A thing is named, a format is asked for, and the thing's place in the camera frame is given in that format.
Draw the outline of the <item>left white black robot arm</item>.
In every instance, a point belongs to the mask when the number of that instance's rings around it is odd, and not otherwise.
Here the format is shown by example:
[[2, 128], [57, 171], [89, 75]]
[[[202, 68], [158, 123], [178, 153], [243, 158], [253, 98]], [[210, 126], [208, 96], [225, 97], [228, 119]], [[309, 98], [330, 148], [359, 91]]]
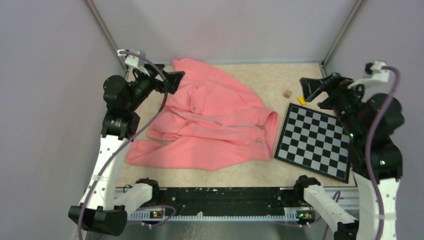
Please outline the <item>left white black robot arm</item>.
[[156, 91], [163, 94], [160, 105], [163, 109], [185, 75], [184, 71], [167, 72], [163, 64], [144, 67], [145, 71], [132, 70], [134, 81], [112, 75], [103, 83], [107, 111], [102, 121], [97, 160], [80, 202], [68, 211], [80, 240], [89, 232], [119, 236], [127, 226], [128, 216], [141, 205], [154, 207], [160, 202], [158, 183], [151, 179], [143, 179], [122, 196], [115, 196], [125, 155], [130, 144], [145, 130], [139, 127], [137, 108]]

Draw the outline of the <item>pink zip-up jacket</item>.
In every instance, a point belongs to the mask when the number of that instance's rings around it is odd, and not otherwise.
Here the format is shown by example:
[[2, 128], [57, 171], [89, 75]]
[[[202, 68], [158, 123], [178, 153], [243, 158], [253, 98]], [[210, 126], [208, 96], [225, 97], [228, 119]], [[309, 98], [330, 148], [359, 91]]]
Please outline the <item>pink zip-up jacket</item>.
[[279, 115], [236, 78], [204, 62], [175, 59], [184, 77], [146, 140], [126, 154], [131, 165], [218, 170], [272, 157]]

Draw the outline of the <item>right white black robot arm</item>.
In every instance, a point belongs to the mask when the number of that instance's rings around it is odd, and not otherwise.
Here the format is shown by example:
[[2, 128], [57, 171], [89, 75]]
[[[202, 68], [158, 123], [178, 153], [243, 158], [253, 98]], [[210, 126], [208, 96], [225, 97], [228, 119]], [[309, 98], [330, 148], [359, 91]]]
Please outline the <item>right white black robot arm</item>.
[[350, 136], [348, 159], [359, 193], [359, 216], [347, 213], [314, 177], [300, 176], [293, 200], [310, 204], [325, 221], [336, 240], [396, 239], [396, 198], [403, 175], [403, 156], [391, 140], [405, 121], [394, 94], [400, 84], [396, 68], [385, 66], [369, 78], [352, 80], [333, 73], [321, 79], [301, 78], [306, 102], [321, 93], [318, 104], [332, 110]]

